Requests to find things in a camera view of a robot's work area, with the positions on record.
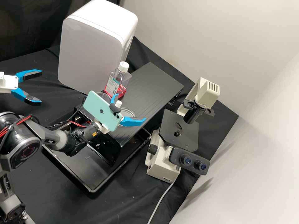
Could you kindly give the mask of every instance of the white bottle cap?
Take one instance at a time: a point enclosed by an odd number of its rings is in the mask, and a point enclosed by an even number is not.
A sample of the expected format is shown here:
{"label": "white bottle cap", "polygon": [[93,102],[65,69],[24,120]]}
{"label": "white bottle cap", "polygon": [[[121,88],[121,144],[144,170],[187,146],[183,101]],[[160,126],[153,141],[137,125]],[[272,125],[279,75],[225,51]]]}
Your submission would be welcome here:
{"label": "white bottle cap", "polygon": [[120,100],[116,101],[115,106],[120,108],[122,105],[122,102]]}
{"label": "white bottle cap", "polygon": [[127,62],[119,63],[118,70],[120,70],[121,72],[128,72],[128,69],[129,69],[129,64]]}

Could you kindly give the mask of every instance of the white cable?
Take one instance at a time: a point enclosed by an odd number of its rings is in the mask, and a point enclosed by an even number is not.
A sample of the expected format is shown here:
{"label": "white cable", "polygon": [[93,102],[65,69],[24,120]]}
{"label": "white cable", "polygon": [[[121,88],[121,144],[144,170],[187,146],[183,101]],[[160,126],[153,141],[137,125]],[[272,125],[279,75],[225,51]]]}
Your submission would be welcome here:
{"label": "white cable", "polygon": [[158,201],[158,203],[157,203],[157,205],[156,205],[156,207],[155,207],[155,209],[154,209],[152,215],[150,216],[150,219],[149,219],[149,221],[147,222],[147,224],[150,224],[150,222],[152,221],[152,219],[153,219],[153,217],[154,217],[154,215],[155,215],[155,213],[156,213],[156,211],[157,211],[157,208],[159,207],[159,204],[161,203],[161,201],[162,201],[162,199],[164,198],[164,196],[166,195],[166,193],[170,190],[170,188],[172,187],[172,185],[175,183],[175,181],[176,181],[177,178],[178,178],[178,177],[175,178],[175,180],[171,183],[171,185],[166,189],[166,191],[164,192],[164,194],[161,196],[161,198],[160,198],[160,200]]}

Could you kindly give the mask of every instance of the petri dish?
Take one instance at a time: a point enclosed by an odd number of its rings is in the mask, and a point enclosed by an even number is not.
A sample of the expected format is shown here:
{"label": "petri dish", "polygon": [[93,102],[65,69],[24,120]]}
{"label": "petri dish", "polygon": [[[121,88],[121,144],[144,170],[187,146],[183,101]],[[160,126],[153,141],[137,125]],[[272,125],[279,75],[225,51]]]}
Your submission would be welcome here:
{"label": "petri dish", "polygon": [[135,114],[132,110],[128,109],[128,108],[121,108],[121,114],[124,117],[135,117]]}
{"label": "petri dish", "polygon": [[97,93],[101,98],[103,98],[107,103],[110,103],[112,97],[106,93],[99,92]]}

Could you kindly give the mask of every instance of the smartphone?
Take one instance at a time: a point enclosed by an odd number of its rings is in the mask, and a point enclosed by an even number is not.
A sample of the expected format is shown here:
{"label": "smartphone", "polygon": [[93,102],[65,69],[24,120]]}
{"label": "smartphone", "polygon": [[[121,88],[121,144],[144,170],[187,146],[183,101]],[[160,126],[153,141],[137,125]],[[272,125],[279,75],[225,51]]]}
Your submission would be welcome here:
{"label": "smartphone", "polygon": [[94,91],[88,93],[83,107],[110,131],[115,131],[122,119],[122,114],[114,113],[109,103]]}

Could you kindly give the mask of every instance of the white wall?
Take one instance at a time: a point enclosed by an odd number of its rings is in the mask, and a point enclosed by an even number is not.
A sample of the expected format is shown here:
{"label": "white wall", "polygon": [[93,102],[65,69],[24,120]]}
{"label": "white wall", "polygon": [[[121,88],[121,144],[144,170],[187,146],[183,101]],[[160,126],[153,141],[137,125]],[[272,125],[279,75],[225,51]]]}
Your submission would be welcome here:
{"label": "white wall", "polygon": [[136,36],[237,120],[171,224],[298,223],[299,2],[125,0]]}
{"label": "white wall", "polygon": [[138,16],[136,37],[196,81],[221,87],[242,115],[299,51],[295,0],[122,0]]}
{"label": "white wall", "polygon": [[299,55],[237,120],[170,224],[299,222],[298,83]]}

